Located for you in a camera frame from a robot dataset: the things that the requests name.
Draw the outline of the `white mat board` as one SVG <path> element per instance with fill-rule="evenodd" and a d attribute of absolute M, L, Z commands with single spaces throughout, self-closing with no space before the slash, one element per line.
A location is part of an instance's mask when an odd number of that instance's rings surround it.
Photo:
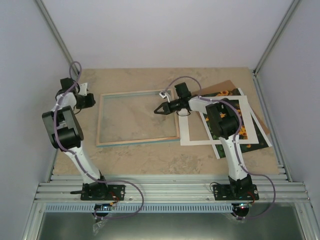
<path fill-rule="evenodd" d="M 248 99 L 245 95 L 236 95 L 236 96 L 208 96 L 205 99 L 210 100 L 222 100 L 223 98 L 227 98 L 231 101 L 237 101 L 239 103 L 239 108 L 241 111 L 241 118 L 243 120 L 243 125 L 247 133 L 247 139 L 240 139 L 240 144 L 257 144 L 258 136 L 256 134 L 256 130 L 254 128 L 253 122 L 253 111 L 248 103 Z M 219 139 L 213 139 L 209 130 L 209 126 L 206 123 L 205 116 L 202 112 L 200 112 L 201 120 L 198 123 L 191 123 L 189 125 L 189 118 L 186 116 L 187 111 L 185 109 L 182 110 L 182 114 L 184 116 L 179 116 L 179 135 L 180 135 L 180 145 L 181 146 L 198 146 L 198 145 L 221 145 L 221 141 Z M 197 130 L 205 130 L 206 136 L 209 138 L 208 140 L 190 140 L 190 128 L 193 130 L 196 128 Z"/>

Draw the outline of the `blue wooden picture frame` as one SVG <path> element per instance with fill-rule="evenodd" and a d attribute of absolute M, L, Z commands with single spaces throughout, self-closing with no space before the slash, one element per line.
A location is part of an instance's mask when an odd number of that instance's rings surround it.
<path fill-rule="evenodd" d="M 176 114 L 154 114 L 166 99 L 160 89 L 102 93 L 99 98 L 96 146 L 159 143 L 180 139 Z M 172 100 L 175 99 L 172 89 Z"/>

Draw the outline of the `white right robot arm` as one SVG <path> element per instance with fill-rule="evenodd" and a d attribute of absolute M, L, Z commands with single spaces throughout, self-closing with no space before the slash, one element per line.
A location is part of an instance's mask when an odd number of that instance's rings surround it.
<path fill-rule="evenodd" d="M 239 132 L 242 127 L 242 119 L 230 100 L 209 99 L 200 95 L 192 95 L 186 83 L 175 86 L 178 99 L 167 100 L 161 103 L 153 112 L 157 115 L 169 115 L 181 110 L 199 112 L 207 115 L 213 134 L 220 140 L 228 164 L 229 184 L 218 188 L 215 199 L 219 198 L 221 191 L 229 191 L 232 199 L 240 200 L 253 186 L 251 176 L 245 169 L 244 160 L 239 143 Z"/>

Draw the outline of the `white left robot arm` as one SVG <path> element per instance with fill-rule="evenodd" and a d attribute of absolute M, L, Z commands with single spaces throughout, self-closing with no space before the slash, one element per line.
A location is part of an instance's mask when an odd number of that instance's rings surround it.
<path fill-rule="evenodd" d="M 78 84 L 70 77 L 61 79 L 60 84 L 55 106 L 42 114 L 49 140 L 55 149 L 72 160 L 82 176 L 82 189 L 71 194 L 80 194 L 82 201 L 105 200 L 110 188 L 85 152 L 84 133 L 74 112 L 93 107 L 96 104 L 94 95 L 87 92 L 87 83 Z"/>

